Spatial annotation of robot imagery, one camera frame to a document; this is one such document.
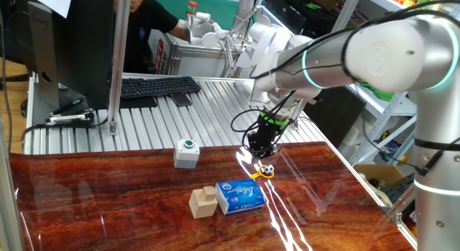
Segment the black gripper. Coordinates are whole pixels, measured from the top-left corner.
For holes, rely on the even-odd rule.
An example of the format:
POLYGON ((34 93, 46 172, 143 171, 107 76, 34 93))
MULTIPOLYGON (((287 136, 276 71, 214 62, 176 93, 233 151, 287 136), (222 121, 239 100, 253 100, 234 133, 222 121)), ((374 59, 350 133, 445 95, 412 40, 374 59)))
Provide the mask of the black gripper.
POLYGON ((249 151, 253 160, 267 159, 278 152, 275 146, 276 136, 281 135, 285 125, 269 122, 264 118, 257 119, 257 131, 248 135, 249 151))

